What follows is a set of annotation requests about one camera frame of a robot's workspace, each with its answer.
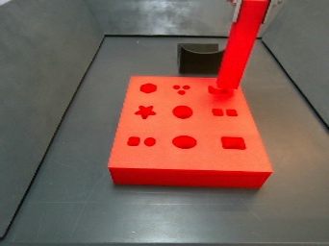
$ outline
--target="cutout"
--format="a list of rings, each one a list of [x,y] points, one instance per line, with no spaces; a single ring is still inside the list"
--hole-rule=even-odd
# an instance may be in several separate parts
[[[189,106],[177,106],[173,109],[173,114],[180,119],[186,119],[193,115],[193,109]]]
[[[189,135],[180,135],[173,139],[173,144],[181,149],[192,149],[197,145],[197,140]]]
[[[141,138],[137,136],[130,136],[129,137],[129,141],[128,141],[128,145],[129,146],[140,146],[141,143]]]
[[[227,110],[228,116],[239,116],[239,113],[236,110]]]
[[[146,140],[145,140],[145,144],[148,147],[152,147],[154,144],[156,144],[157,140],[156,138],[153,137],[149,137]]]
[[[148,83],[141,86],[141,92],[153,93],[157,91],[157,85]]]
[[[213,115],[215,115],[215,116],[224,116],[224,111],[223,111],[223,109],[213,109]]]
[[[213,95],[233,95],[233,89],[209,86],[209,93]]]
[[[224,149],[245,150],[247,144],[241,137],[224,136],[221,138],[221,144]]]
[[[136,114],[141,115],[144,119],[148,119],[150,115],[157,115],[156,111],[153,111],[153,106],[140,106],[140,110],[136,112]]]

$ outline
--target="shape sorter board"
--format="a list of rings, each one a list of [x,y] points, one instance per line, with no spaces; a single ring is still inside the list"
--hole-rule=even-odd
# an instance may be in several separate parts
[[[109,167],[118,185],[259,188],[273,173],[243,90],[132,78]]]

